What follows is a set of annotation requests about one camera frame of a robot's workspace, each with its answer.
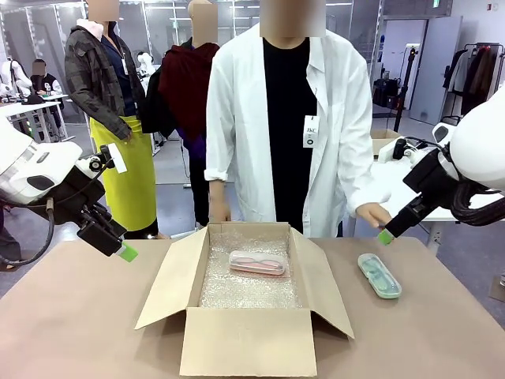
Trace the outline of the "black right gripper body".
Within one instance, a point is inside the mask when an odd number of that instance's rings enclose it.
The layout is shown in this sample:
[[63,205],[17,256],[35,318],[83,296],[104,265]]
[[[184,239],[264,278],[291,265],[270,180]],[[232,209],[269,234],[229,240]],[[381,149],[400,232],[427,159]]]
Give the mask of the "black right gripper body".
[[391,233],[404,233],[418,225],[430,213],[430,202],[425,200],[423,194],[418,195],[391,220]]

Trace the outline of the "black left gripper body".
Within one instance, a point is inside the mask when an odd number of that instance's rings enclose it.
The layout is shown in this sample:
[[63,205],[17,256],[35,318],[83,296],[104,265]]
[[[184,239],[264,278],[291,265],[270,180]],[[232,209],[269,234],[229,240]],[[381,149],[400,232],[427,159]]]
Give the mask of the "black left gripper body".
[[83,207],[79,225],[77,236],[102,254],[110,257],[125,251],[123,234],[126,229],[100,203]]

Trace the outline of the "person's left hand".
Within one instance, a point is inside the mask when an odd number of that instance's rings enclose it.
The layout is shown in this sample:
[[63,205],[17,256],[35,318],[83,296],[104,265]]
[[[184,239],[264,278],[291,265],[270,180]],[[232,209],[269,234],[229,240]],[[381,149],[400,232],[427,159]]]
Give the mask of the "person's left hand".
[[384,229],[392,220],[391,214],[379,203],[366,203],[356,208],[356,215],[366,220],[372,227]]

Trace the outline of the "person's right hand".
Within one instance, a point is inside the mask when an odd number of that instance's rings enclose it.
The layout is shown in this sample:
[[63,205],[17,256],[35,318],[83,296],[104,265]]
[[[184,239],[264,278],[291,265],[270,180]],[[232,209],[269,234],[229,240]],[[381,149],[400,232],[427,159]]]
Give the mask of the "person's right hand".
[[224,197],[210,198],[209,218],[211,223],[223,223],[231,221],[230,206]]

